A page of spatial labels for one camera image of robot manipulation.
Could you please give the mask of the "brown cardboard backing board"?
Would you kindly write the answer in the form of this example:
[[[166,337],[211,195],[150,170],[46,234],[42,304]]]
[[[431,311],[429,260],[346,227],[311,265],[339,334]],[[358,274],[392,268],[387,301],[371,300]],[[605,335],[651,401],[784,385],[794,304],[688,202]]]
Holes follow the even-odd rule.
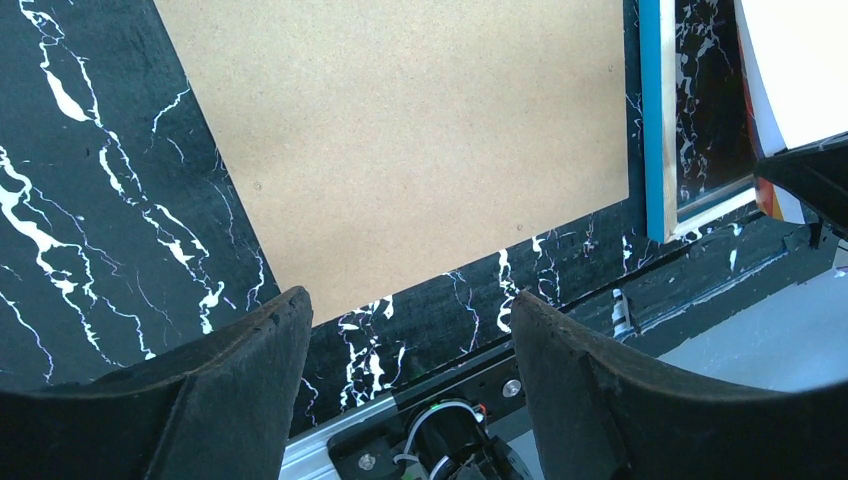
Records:
[[[159,1],[315,324],[628,196],[619,1]]]

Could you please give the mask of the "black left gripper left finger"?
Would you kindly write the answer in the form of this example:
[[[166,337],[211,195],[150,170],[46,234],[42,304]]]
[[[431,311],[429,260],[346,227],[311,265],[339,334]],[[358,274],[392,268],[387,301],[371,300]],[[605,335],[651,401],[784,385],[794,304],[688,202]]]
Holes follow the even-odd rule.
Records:
[[[92,383],[1,395],[5,479],[275,479],[310,343],[293,287]]]

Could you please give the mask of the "hot air balloon photo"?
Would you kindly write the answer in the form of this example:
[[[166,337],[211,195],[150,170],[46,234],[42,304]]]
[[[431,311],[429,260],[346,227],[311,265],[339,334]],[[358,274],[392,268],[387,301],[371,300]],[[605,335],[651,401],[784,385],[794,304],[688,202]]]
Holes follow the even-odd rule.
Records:
[[[846,2],[737,1],[734,11],[755,166],[847,133]],[[806,204],[754,178],[765,213],[804,222]]]

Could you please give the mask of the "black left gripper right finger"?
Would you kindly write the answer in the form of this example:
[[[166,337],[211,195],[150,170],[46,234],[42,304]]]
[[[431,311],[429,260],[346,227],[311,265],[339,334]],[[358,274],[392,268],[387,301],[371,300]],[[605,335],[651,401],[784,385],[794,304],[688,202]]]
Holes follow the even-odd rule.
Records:
[[[799,393],[669,365],[530,292],[511,333],[548,479],[843,479],[847,386]]]

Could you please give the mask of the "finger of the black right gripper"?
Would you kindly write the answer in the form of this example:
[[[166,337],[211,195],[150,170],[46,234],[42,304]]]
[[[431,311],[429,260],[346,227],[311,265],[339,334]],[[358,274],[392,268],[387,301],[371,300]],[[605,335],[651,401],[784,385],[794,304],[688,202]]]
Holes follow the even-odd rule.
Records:
[[[762,160],[754,175],[798,198],[847,239],[847,133]]]

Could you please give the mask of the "blue wooden picture frame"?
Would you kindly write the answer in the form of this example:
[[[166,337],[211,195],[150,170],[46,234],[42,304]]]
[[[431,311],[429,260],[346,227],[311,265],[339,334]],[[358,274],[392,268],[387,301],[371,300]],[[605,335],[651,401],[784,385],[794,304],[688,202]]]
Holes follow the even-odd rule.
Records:
[[[755,155],[731,1],[641,1],[647,235],[681,239],[753,203]]]

